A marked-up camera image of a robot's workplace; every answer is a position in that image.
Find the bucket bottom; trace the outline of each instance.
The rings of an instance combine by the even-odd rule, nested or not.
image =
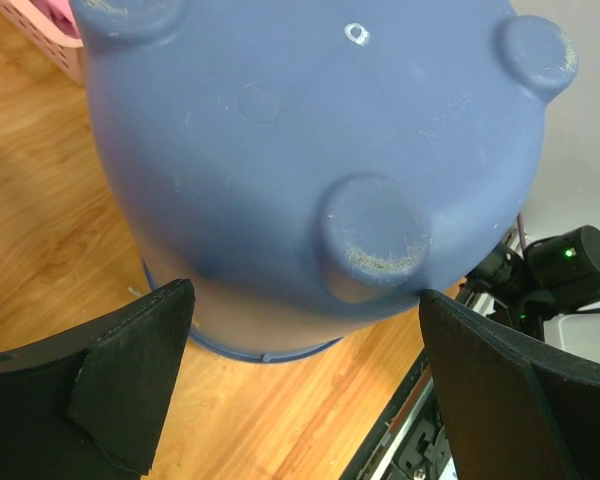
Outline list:
[[[159,285],[153,278],[153,275],[149,271],[147,264],[145,262],[142,262],[142,266],[144,268],[145,276],[147,277],[147,283],[149,284],[149,288],[151,288],[151,290],[157,289],[159,287]],[[249,362],[249,363],[293,362],[295,360],[301,360],[303,358],[307,358],[307,357],[310,357],[317,353],[320,353],[340,341],[340,339],[337,338],[335,340],[331,340],[329,342],[322,343],[322,344],[316,345],[314,347],[305,348],[302,350],[295,350],[295,351],[286,352],[286,353],[256,354],[256,353],[236,350],[233,348],[227,348],[222,345],[219,345],[218,343],[216,343],[212,340],[209,340],[204,335],[202,335],[194,326],[192,326],[191,330],[189,331],[189,339],[194,341],[196,344],[200,345],[201,347],[203,347],[207,350],[210,350],[214,353],[217,353],[218,355],[222,355],[223,357],[231,358],[233,360],[239,360],[242,362]]]

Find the pink basket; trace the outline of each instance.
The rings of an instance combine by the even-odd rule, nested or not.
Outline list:
[[[80,39],[60,31],[30,0],[0,0],[0,11],[72,80],[84,85],[87,57]]]

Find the wood grain surface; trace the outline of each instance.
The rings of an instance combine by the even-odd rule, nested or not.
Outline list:
[[[0,15],[0,351],[133,292],[147,286],[98,164],[85,93]],[[149,478],[336,479],[421,349],[414,312],[286,365],[190,345]]]

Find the wooden table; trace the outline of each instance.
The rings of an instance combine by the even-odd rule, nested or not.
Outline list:
[[[135,291],[147,286],[98,164],[85,93],[0,15],[0,351]],[[287,365],[190,345],[149,478],[338,478],[421,349],[415,312]]]

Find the pink object in basket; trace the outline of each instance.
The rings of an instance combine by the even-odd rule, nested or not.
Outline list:
[[[49,15],[43,13],[33,1],[0,0],[0,11],[64,73],[77,84],[84,85],[87,55],[82,40],[77,38],[77,29],[73,27],[73,35],[65,33],[60,26],[54,24],[50,12]],[[67,10],[60,6],[56,13],[65,12],[66,15],[60,16],[71,24],[73,15],[68,3],[63,3]]]
[[[62,33],[73,38],[80,38],[69,0],[31,0],[31,3],[44,13],[45,17],[51,20]]]

